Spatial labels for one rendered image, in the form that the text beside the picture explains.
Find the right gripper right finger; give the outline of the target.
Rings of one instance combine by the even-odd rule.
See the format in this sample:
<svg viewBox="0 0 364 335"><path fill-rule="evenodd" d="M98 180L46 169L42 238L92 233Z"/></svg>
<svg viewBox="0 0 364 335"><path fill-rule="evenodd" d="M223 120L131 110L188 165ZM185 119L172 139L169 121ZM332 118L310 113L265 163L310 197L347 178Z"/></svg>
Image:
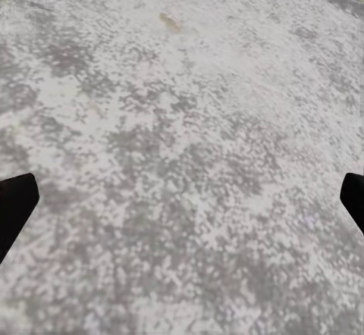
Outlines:
<svg viewBox="0 0 364 335"><path fill-rule="evenodd" d="M364 234L364 176L349 172L345 175L340 200Z"/></svg>

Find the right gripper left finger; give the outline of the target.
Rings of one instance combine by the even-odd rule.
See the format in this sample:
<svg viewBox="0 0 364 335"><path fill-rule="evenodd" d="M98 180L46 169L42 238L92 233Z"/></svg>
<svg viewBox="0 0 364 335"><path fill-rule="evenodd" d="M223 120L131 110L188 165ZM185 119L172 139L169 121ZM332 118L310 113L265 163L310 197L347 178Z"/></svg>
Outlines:
<svg viewBox="0 0 364 335"><path fill-rule="evenodd" d="M39 202L34 174L0 181L0 264Z"/></svg>

